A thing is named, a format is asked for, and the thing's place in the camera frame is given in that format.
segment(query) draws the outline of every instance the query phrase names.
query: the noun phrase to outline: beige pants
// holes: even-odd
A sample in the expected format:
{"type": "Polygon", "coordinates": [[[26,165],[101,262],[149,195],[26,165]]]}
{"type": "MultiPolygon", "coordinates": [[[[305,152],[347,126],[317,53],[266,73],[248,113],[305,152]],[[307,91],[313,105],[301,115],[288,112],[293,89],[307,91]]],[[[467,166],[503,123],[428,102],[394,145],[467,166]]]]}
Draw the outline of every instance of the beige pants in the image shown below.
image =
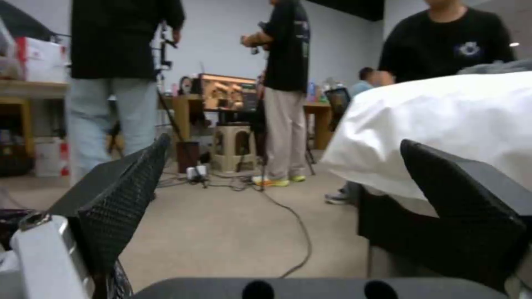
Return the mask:
{"type": "Polygon", "coordinates": [[[303,175],[306,151],[306,121],[302,92],[266,88],[264,109],[268,125],[266,151],[268,177],[283,180],[303,175]]]}

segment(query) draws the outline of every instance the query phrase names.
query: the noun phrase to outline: hole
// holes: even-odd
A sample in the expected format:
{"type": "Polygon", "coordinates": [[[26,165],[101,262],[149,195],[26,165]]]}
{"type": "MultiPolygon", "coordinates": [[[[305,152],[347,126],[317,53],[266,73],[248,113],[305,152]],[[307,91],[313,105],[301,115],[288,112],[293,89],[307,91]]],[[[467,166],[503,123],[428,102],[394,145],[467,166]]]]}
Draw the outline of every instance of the hole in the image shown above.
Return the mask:
{"type": "Polygon", "coordinates": [[[36,212],[32,214],[31,216],[29,216],[28,218],[26,218],[26,223],[31,224],[31,225],[37,224],[38,222],[44,219],[44,216],[45,216],[44,214],[40,212],[36,212]]]}
{"type": "Polygon", "coordinates": [[[242,299],[273,299],[273,288],[265,281],[256,280],[249,283],[242,292],[242,299]]]}
{"type": "Polygon", "coordinates": [[[364,295],[367,299],[397,299],[397,293],[383,281],[370,281],[364,287],[364,295]]]}

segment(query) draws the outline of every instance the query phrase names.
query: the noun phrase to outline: gray sneaker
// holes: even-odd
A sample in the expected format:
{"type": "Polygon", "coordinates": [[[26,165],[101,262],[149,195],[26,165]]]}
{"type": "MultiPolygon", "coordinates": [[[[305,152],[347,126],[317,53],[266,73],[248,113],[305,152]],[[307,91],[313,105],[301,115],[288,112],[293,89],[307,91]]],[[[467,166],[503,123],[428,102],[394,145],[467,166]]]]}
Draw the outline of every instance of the gray sneaker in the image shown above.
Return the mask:
{"type": "Polygon", "coordinates": [[[345,195],[344,193],[326,194],[325,202],[328,204],[336,205],[346,205],[351,203],[349,197],[347,197],[347,195],[345,195]]]}

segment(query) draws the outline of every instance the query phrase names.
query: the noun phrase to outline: yellow sneaker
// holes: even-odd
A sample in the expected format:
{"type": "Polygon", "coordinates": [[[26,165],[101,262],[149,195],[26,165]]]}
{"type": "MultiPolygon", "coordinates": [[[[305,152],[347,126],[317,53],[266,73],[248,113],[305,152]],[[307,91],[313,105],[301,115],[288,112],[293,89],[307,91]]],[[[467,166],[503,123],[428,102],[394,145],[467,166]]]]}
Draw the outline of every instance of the yellow sneaker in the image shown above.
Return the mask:
{"type": "Polygon", "coordinates": [[[264,177],[264,181],[261,176],[253,177],[253,182],[257,186],[264,187],[286,187],[290,185],[289,180],[270,180],[268,177],[264,177]]]}
{"type": "Polygon", "coordinates": [[[306,176],[295,176],[291,177],[290,180],[294,182],[303,182],[306,181],[306,176]]]}

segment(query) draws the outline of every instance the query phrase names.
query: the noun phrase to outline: sneaker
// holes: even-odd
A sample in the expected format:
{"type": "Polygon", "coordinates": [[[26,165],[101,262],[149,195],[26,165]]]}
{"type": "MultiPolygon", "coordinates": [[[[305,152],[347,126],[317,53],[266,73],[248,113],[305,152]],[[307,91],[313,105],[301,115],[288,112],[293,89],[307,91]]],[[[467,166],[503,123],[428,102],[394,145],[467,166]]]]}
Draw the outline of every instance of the sneaker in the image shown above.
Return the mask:
{"type": "Polygon", "coordinates": [[[257,186],[264,186],[264,187],[286,187],[290,185],[289,180],[270,180],[268,177],[264,177],[264,181],[262,181],[262,177],[253,177],[253,182],[257,186]]]}
{"type": "Polygon", "coordinates": [[[335,205],[351,204],[351,201],[349,200],[349,197],[347,197],[343,193],[326,194],[325,195],[325,202],[328,203],[328,204],[335,204],[335,205]]]}
{"type": "Polygon", "coordinates": [[[303,182],[306,181],[306,176],[295,176],[291,177],[290,180],[294,182],[303,182]]]}

